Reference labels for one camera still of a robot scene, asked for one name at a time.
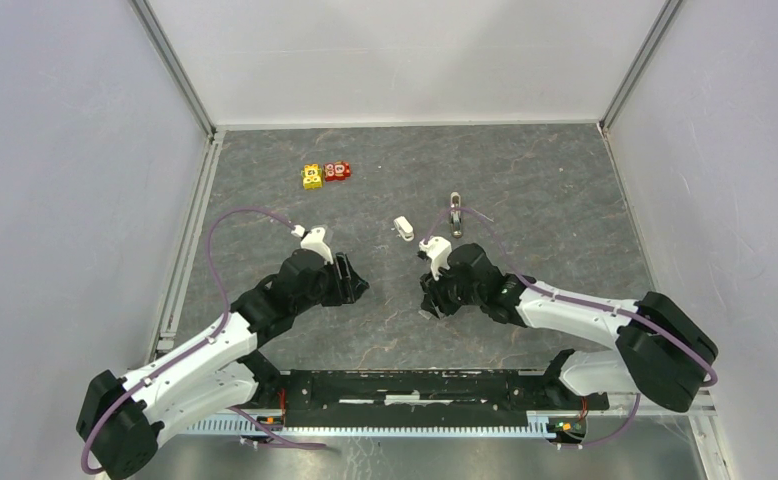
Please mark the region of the brown white stapler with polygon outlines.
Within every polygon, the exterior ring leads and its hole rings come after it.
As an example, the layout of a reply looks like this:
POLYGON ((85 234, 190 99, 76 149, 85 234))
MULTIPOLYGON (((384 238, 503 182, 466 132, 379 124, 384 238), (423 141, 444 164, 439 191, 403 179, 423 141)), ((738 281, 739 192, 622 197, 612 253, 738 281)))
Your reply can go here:
POLYGON ((451 235, 454 238, 459 239, 463 236, 463 221, 461 211, 461 195, 458 192, 451 193, 449 205, 449 225, 451 229, 451 235))

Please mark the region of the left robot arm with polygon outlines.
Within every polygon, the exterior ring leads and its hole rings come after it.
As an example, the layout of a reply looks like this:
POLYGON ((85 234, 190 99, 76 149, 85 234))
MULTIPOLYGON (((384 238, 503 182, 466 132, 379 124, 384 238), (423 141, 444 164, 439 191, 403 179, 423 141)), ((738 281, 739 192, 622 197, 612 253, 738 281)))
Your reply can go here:
POLYGON ((279 381, 252 369, 264 360, 260 348, 290 330, 298 315, 315 306, 353 304, 369 287, 345 254, 327 262, 297 249, 188 342, 122 375, 97 374, 76 423, 84 441, 83 471, 126 479, 191 424, 247 402, 271 405, 279 381))

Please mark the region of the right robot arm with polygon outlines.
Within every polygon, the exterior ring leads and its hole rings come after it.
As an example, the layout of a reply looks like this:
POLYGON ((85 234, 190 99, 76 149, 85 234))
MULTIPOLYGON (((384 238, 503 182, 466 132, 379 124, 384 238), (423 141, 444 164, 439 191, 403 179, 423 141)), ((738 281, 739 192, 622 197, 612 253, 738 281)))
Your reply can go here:
POLYGON ((499 270, 475 243, 453 248, 442 237, 419 244, 429 263, 420 279, 423 310, 444 318, 479 308, 492 321, 559 331, 600 345, 598 352, 563 353, 542 382, 545 400, 567 408, 601 393, 641 394, 685 413, 703 387, 716 384, 717 345, 668 296, 605 299, 558 289, 499 270))

